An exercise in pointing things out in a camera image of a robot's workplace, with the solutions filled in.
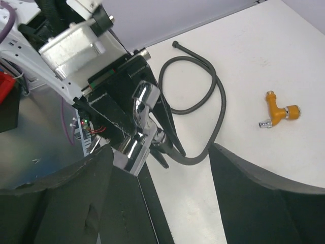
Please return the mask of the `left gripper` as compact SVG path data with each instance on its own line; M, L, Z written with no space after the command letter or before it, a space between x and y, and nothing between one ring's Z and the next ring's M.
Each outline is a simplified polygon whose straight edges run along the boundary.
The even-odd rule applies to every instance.
M82 89L81 101L86 102L99 114L100 126L106 129L100 133L110 140L112 147L117 149L126 137L134 130L131 117L127 115L116 101L124 101L131 97L142 81L152 83L152 70L147 58L141 54L124 55L117 61L107 65L87 79L87 86ZM185 156L185 150L178 138L172 110L168 104L159 80L154 83L160 90L160 96L152 113L161 127L150 145L150 153L165 168L169 165L163 154L174 154L178 151Z

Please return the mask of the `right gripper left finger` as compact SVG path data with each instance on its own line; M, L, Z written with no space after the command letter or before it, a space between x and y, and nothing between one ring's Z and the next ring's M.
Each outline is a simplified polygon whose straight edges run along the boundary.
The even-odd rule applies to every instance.
M105 145L30 184L1 190L1 243L96 243L112 166Z

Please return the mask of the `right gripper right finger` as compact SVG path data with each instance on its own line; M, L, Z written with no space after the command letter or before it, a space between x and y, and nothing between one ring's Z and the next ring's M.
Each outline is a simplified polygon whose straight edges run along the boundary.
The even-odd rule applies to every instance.
M215 143L209 159L228 243L324 243L324 189L257 166Z

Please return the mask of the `chrome lever faucet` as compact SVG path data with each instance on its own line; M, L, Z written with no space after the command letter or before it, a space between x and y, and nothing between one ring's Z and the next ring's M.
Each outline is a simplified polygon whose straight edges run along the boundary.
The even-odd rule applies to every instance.
M160 90L154 84L141 81L133 93L133 120L135 130L113 150L113 165L137 177L150 153L154 142L161 142L163 136L157 136L158 126L150 118L149 113L160 97Z

